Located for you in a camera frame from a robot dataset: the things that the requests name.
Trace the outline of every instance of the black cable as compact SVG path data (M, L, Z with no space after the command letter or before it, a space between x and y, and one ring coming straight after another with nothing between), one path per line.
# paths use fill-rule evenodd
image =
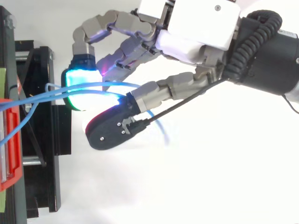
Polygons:
M214 83L212 83L212 84L210 84L210 85L204 87L204 88L201 89L200 91L194 93L193 95L189 96L188 98L184 99L183 101L179 102L178 104L175 104L174 106L168 108L167 110L165 110L165 111L163 111L163 112L157 114L156 116L154 116L154 117L148 119L148 120L146 121L146 123L147 123L147 124L150 124L151 122L153 122L153 121L155 121L155 120L158 120L158 119L161 118L162 116L164 116L164 115L166 115L166 114L168 114L168 113L170 113L170 112L172 112L172 111L178 109L179 107L185 105L186 103L190 102L191 100L195 99L196 97L198 97L198 96L204 94L207 90L209 90L209 89L211 89L211 88L213 88L213 87L215 87L215 86L217 86L217 85L219 85L219 84L221 84L221 83L223 83L223 82L225 82L225 81L227 81L227 78L220 79L220 80L218 80L218 81L216 81L216 82L214 82Z
M299 114L299 112L293 107L293 105L290 103L290 101L286 98L286 96L285 95L282 95L282 97L285 99L285 101L288 103L288 105L291 107L291 109L295 112L295 113L297 113L297 114Z
M282 25L280 15L269 10L255 11L248 14L247 17L260 21L261 25L233 52L229 63L225 66L222 75L235 81L242 81L243 72L246 70L248 62L264 43L275 36Z

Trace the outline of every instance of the screw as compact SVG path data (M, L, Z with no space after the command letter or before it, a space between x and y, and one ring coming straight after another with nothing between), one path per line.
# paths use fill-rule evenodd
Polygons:
M250 70L250 71L248 72L248 76L249 76L249 77L254 77L254 75L255 75L255 74L254 74L254 71L253 71L253 70Z
M17 22L16 22L16 18L13 15L9 15L6 17L6 19L4 20L5 22L5 26L9 29L15 29Z
M32 108L32 104L25 104L25 111L27 113L29 113L29 111L31 110L31 108Z
M221 6L220 5L216 5L215 6L215 10L218 12L218 11L220 11L221 10Z

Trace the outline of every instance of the metal rod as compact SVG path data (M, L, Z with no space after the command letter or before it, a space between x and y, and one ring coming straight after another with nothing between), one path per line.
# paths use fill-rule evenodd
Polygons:
M17 62L25 62L27 61L29 55L29 51L17 51L15 53L15 60Z
M37 166L41 165L38 156L24 156L23 157L23 166Z

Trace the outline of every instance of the red connector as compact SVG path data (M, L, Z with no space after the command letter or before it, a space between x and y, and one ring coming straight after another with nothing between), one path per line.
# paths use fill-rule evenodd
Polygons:
M11 102L11 100L0 99L0 103L4 102ZM6 133L11 133L20 123L19 107L15 106L4 111L3 118L4 128L2 131ZM22 177L20 131L7 142L5 147L6 148L3 149L0 148L0 191L3 191L11 187ZM3 158L3 154L5 156L5 162L1 163L1 158Z

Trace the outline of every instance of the black frame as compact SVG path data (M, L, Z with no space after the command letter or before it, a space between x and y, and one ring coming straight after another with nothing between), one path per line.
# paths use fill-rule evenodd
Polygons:
M0 68L6 68L5 98L23 99L44 92L45 84L54 82L52 51L34 47L34 41L14 41L13 28L5 25L11 15L0 6ZM29 51L26 61L16 62L17 51ZM18 93L17 77L23 89ZM21 119L26 110L20 106ZM32 119L21 130L23 156L38 156L41 165L26 166L23 176L7 189L2 224L26 224L38 217L38 208L56 212L61 206L59 155L71 154L71 110L53 102L40 104Z
M5 97L18 100L14 30L5 25L9 15L11 14L0 6L0 68L6 68ZM24 176L7 189L6 209L5 213L0 213L0 223L27 223Z
M53 52L48 47L34 48L34 41L15 42L16 52L29 52L26 61L17 61L23 93L27 98L54 83ZM21 119L26 116L20 107ZM71 110L53 102L40 104L22 131L23 156L39 157L40 166L24 167L27 218L38 217L38 208L56 212L61 206L59 155L71 154Z

